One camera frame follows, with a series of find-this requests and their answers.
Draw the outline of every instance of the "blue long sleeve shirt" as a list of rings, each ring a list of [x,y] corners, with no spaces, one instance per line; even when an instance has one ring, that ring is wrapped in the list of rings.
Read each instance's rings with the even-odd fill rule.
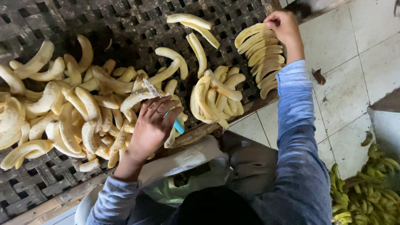
[[[277,75],[278,165],[274,190],[253,197],[252,208],[265,224],[331,224],[330,181],[314,138],[314,105],[305,60]],[[140,182],[107,178],[88,225],[126,224]]]

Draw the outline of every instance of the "banana slice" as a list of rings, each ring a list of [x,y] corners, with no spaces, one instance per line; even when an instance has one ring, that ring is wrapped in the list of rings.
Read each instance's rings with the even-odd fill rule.
[[[89,161],[87,163],[84,163],[84,164],[80,165],[79,166],[79,171],[81,171],[81,172],[89,172],[89,171],[92,171],[94,169],[99,168],[100,166],[101,165],[99,163],[99,159],[96,158],[96,159],[94,159],[92,161]]]
[[[84,154],[86,154],[86,158],[87,158],[89,161],[93,161],[93,160],[95,160],[95,159],[97,158],[97,155],[96,155],[96,154],[90,153],[90,152],[85,148],[85,146],[84,146],[83,144],[80,144],[80,147],[82,148],[82,152],[83,152]]]
[[[12,94],[24,94],[26,89],[22,80],[10,68],[0,65],[0,77],[10,86]]]
[[[226,81],[228,81],[231,77],[238,74],[240,69],[238,67],[233,67],[226,76]]]
[[[173,79],[168,81],[167,85],[165,86],[164,92],[165,96],[174,95],[176,86],[178,85],[178,81]]]
[[[125,125],[128,124],[128,120],[124,121],[121,130],[118,133],[118,136],[115,138],[114,143],[110,147],[110,154],[118,152],[122,146],[125,144],[126,139],[126,132],[125,132]]]
[[[8,64],[13,70],[16,70],[24,65],[22,62],[19,62],[17,60],[11,60]]]
[[[21,127],[21,139],[18,141],[18,146],[21,146],[25,142],[28,141],[29,139],[29,130],[30,130],[30,124],[26,121],[22,124]]]
[[[116,95],[116,94],[113,95],[113,98],[117,102],[118,106],[122,105],[123,102],[124,102],[124,100],[121,97],[119,97],[118,95]],[[138,120],[138,117],[136,116],[136,113],[132,109],[128,109],[128,110],[126,110],[126,111],[124,111],[122,113],[128,119],[128,121],[130,123],[136,123],[136,121]]]
[[[90,41],[83,35],[78,34],[78,41],[82,48],[82,57],[78,63],[79,72],[85,72],[93,61],[93,48]]]
[[[204,52],[203,47],[201,47],[201,44],[194,33],[190,33],[189,35],[187,35],[186,39],[188,40],[190,46],[192,47],[199,62],[199,70],[197,71],[197,78],[201,78],[207,69],[206,53]]]
[[[38,115],[40,113],[49,111],[57,102],[60,94],[61,92],[59,86],[55,82],[50,81],[46,85],[43,91],[43,96],[39,99],[39,101],[32,104],[26,104],[27,113]]]
[[[257,33],[253,36],[251,36],[249,39],[247,39],[239,48],[238,48],[238,53],[243,54],[247,50],[249,50],[253,45],[260,41],[265,41],[267,38],[274,38],[275,37],[275,32],[260,32]]]
[[[235,100],[235,101],[240,101],[242,99],[243,96],[240,91],[232,90],[232,89],[228,88],[227,86],[225,86],[224,84],[222,84],[219,80],[217,80],[215,78],[215,76],[211,70],[207,70],[205,72],[205,76],[211,77],[210,86],[215,88],[218,91],[218,93],[223,94],[226,97],[228,97],[232,100]]]
[[[133,82],[121,82],[112,77],[109,77],[106,72],[99,66],[92,67],[94,78],[100,83],[113,91],[127,93],[132,91]]]
[[[54,45],[51,41],[44,41],[38,53],[25,65],[19,67],[14,72],[18,74],[20,79],[28,78],[30,75],[37,73],[44,65],[46,65],[53,56]]]
[[[88,91],[99,90],[100,82],[96,78],[92,78],[78,86]]]
[[[118,78],[119,81],[121,82],[130,82],[132,79],[134,79],[138,73],[136,72],[135,68],[133,66],[130,66],[126,68],[124,73],[120,78]]]
[[[281,45],[270,45],[263,47],[256,51],[253,55],[251,55],[249,61],[247,62],[248,66],[254,66],[257,62],[265,59],[266,56],[280,54],[283,52],[283,46]]]
[[[265,77],[263,80],[261,80],[260,83],[257,84],[257,87],[259,89],[261,89],[262,86],[264,86],[266,83],[269,83],[273,80],[276,80],[276,74],[279,72],[280,70],[277,70],[271,74],[269,74],[267,77]]]
[[[161,83],[162,81],[166,80],[168,77],[172,76],[179,68],[181,62],[181,58],[176,57],[172,64],[164,71],[155,76],[152,76],[148,79],[149,83],[152,85]]]
[[[238,107],[236,106],[236,101],[233,101],[232,99],[228,98],[227,102],[228,102],[228,106],[229,106],[230,110],[232,111],[232,113],[234,113],[236,115],[238,112]]]
[[[126,71],[126,67],[118,67],[111,73],[112,77],[120,77]]]
[[[235,86],[240,84],[241,82],[246,80],[246,76],[243,74],[236,74],[232,76],[228,81],[225,82],[226,87],[228,87],[231,90],[235,90]],[[216,107],[217,107],[217,112],[221,113],[225,105],[227,104],[227,99],[223,94],[218,95],[217,102],[216,102]]]
[[[111,128],[111,124],[112,124],[111,109],[106,108],[106,107],[100,107],[100,112],[102,115],[102,122],[103,122],[101,129],[103,132],[108,132],[109,129]]]
[[[257,23],[251,27],[242,30],[239,33],[239,35],[235,38],[235,47],[239,48],[244,42],[244,40],[246,40],[248,37],[264,30],[268,30],[267,26],[264,23]]]
[[[167,23],[177,23],[177,22],[189,22],[196,24],[200,27],[203,27],[207,30],[211,30],[211,23],[199,18],[197,16],[193,16],[191,14],[186,13],[175,13],[171,14],[167,17]]]
[[[107,76],[111,75],[111,72],[114,70],[116,64],[117,63],[113,59],[109,59],[104,63],[102,68],[106,72]]]
[[[81,87],[76,87],[75,93],[86,107],[86,111],[88,112],[88,120],[96,121],[97,125],[95,133],[98,133],[102,127],[102,118],[99,105],[97,105],[96,101],[87,90]]]
[[[165,48],[165,47],[156,48],[156,50],[154,52],[159,56],[168,57],[172,60],[179,58],[180,59],[180,64],[179,64],[180,79],[181,80],[186,79],[186,77],[188,76],[188,65],[186,64],[185,59],[183,59],[183,57],[179,53],[175,52],[174,50],[172,50],[170,48]]]
[[[56,79],[61,73],[64,72],[65,63],[62,57],[58,57],[52,67],[46,72],[38,72],[29,76],[29,78],[37,81],[50,81]]]
[[[85,105],[81,101],[81,99],[75,95],[74,91],[72,89],[69,89],[65,92],[63,92],[64,97],[67,101],[69,101],[82,115],[83,119],[85,121],[89,121],[89,115],[88,111],[86,110]]]
[[[265,99],[267,97],[267,94],[269,91],[271,91],[274,88],[278,87],[278,82],[276,80],[266,83],[264,86],[261,87],[261,98]]]
[[[283,69],[285,65],[278,63],[278,62],[268,62],[266,64],[260,65],[257,69],[257,74],[256,74],[256,83],[260,83],[261,80],[264,78],[265,75],[267,75],[269,72],[272,72],[274,70],[281,70]]]
[[[64,103],[61,107],[61,114],[59,120],[61,138],[67,148],[73,153],[80,153],[82,149],[75,140],[74,132],[72,129],[71,113],[73,105],[70,102]]]
[[[58,120],[59,116],[54,113],[48,113],[41,117],[41,120],[36,122],[29,130],[29,140],[38,140],[42,138],[43,132],[46,130],[47,125],[54,121]]]
[[[112,98],[100,95],[92,95],[93,99],[99,106],[106,107],[106,108],[113,108],[118,109],[120,105]]]
[[[118,160],[119,160],[119,156],[120,152],[110,152],[110,159],[108,160],[108,168],[113,168],[115,166],[115,164],[117,164]]]
[[[3,112],[0,114],[0,132],[7,131],[18,120],[18,109],[10,102],[3,106]]]
[[[39,150],[41,152],[48,152],[52,148],[52,142],[50,140],[34,140],[28,141],[21,146],[14,148],[1,162],[0,168],[3,170],[11,169],[18,160],[24,157],[33,150]]]
[[[220,80],[223,74],[228,73],[229,67],[227,66],[219,66],[214,70],[214,76],[216,79]]]
[[[266,47],[266,46],[270,46],[270,45],[277,45],[278,44],[278,39],[276,38],[266,38],[260,42],[257,42],[256,44],[254,44],[253,46],[251,46],[249,48],[249,50],[246,51],[246,53],[244,54],[247,58],[250,58],[256,51],[258,51],[259,49]]]
[[[125,132],[133,134],[133,131],[135,130],[135,124],[127,124],[124,129],[125,129]]]
[[[213,114],[219,117],[219,125],[227,129],[229,127],[228,122],[217,112],[217,107],[215,106],[216,90],[214,88],[207,91],[206,104],[212,110]]]
[[[82,127],[82,142],[88,152],[94,154],[98,145],[96,140],[94,139],[95,129],[97,127],[96,121],[88,121]]]
[[[220,47],[220,43],[217,41],[217,39],[210,33],[209,30],[204,29],[203,27],[200,27],[194,23],[190,22],[181,22],[185,27],[189,27],[193,30],[196,30],[199,32],[203,38],[205,38],[208,43],[210,43],[214,48],[218,49]]]
[[[265,55],[254,65],[250,72],[256,73],[260,68],[263,68],[265,64],[270,62],[284,63],[285,58],[279,54]]]
[[[82,74],[75,58],[70,54],[64,54],[64,61],[67,66],[66,74],[69,77],[69,84],[82,84]]]

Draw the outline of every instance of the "person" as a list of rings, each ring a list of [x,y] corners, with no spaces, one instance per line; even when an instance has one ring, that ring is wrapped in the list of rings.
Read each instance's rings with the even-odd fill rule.
[[[113,176],[98,194],[88,225],[103,224],[331,224],[330,180],[314,139],[313,89],[296,17],[275,11],[265,20],[286,45],[278,81],[279,152],[226,131],[233,178],[225,186],[189,194],[178,207],[140,195],[138,176],[168,138],[182,107],[171,96],[148,100]]]

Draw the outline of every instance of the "stack of banana slices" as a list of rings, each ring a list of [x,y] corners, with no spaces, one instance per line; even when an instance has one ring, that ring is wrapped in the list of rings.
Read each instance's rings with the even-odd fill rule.
[[[79,62],[69,54],[50,61],[54,45],[46,40],[26,64],[12,60],[10,67],[0,65],[0,77],[10,86],[8,92],[0,92],[0,149],[19,141],[1,162],[3,170],[18,169],[24,159],[38,158],[53,147],[70,157],[86,157],[88,162],[79,167],[82,172],[99,168],[97,157],[108,160],[112,168],[130,143],[141,101],[153,97],[143,78],[163,96],[179,100],[174,95],[176,80],[161,90],[161,83],[177,70],[182,80],[188,76],[187,64],[177,52],[156,49],[157,55],[169,57],[173,63],[149,78],[132,66],[114,69],[112,59],[101,67],[92,65],[90,41],[82,35],[78,41],[82,48]],[[49,69],[39,72],[46,64]],[[48,83],[44,91],[34,92],[25,88],[22,80],[26,78]],[[181,113],[178,118],[183,124],[188,116]],[[47,139],[42,140],[44,133]],[[172,146],[177,136],[173,129],[164,146]]]
[[[235,39],[239,54],[245,53],[248,66],[253,67],[251,74],[256,77],[257,87],[261,89],[261,98],[278,87],[275,75],[285,66],[283,46],[278,45],[275,32],[264,23],[244,29]]]

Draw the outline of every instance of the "floor tile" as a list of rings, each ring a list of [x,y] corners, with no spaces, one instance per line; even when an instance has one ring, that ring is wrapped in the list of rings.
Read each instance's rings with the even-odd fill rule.
[[[312,82],[328,136],[367,110],[368,94],[359,57],[324,74],[325,85]]]
[[[360,54],[371,104],[400,87],[400,34]]]
[[[233,126],[230,126],[228,130],[257,141],[268,147],[270,146],[262,129],[260,120],[258,119],[257,113],[253,113],[245,119],[235,123]]]
[[[257,111],[271,148],[278,149],[278,101]]]
[[[392,13],[394,1],[354,0],[348,5],[359,53],[400,31],[400,18]]]
[[[328,169],[331,169],[333,164],[335,164],[335,157],[333,156],[328,138],[318,144],[318,156]]]
[[[300,25],[309,69],[326,73],[358,55],[347,5]]]
[[[57,216],[54,217],[53,219],[50,219],[50,220],[48,220],[47,222],[43,223],[43,225],[53,225],[53,224],[59,225],[59,224],[58,224],[59,221],[61,221],[61,220],[65,219],[65,218],[67,218],[67,217],[70,216],[70,215],[74,215],[74,216],[75,216],[75,212],[76,212],[78,206],[79,206],[79,205],[76,205],[76,206],[72,207],[71,209],[69,209],[69,210],[67,210],[67,211],[65,211],[65,212],[63,212],[63,213],[57,215]]]
[[[252,112],[252,113],[250,113],[249,115],[247,115],[247,116],[245,116],[245,117],[242,117],[242,118],[240,118],[240,119],[238,119],[238,120],[236,120],[236,121],[234,121],[234,122],[228,122],[229,123],[229,126],[232,126],[233,124],[235,124],[235,123],[237,123],[237,122],[239,122],[239,121],[241,121],[241,120],[243,120],[243,119],[245,119],[245,118],[247,118],[247,117],[249,117],[249,116],[251,116],[252,114],[254,114],[254,113],[256,113],[256,112]]]
[[[61,220],[58,223],[55,223],[54,225],[72,225],[75,222],[75,214],[72,214],[68,216],[67,218]]]
[[[361,143],[365,140],[365,131],[372,131],[371,127],[369,115],[364,114],[329,137],[343,180],[356,175],[367,162],[368,147],[362,147]]]
[[[280,6],[281,6],[282,8],[285,8],[285,7],[288,5],[288,3],[286,2],[286,0],[279,0],[279,3],[280,3]]]
[[[317,98],[315,97],[315,93],[312,95],[312,100],[314,102],[314,116],[315,116],[315,121],[314,121],[314,126],[316,128],[315,130],[315,141],[317,143],[323,141],[326,139],[328,136],[326,135],[326,130],[324,126],[324,122],[322,121],[322,115],[320,108],[318,106]]]

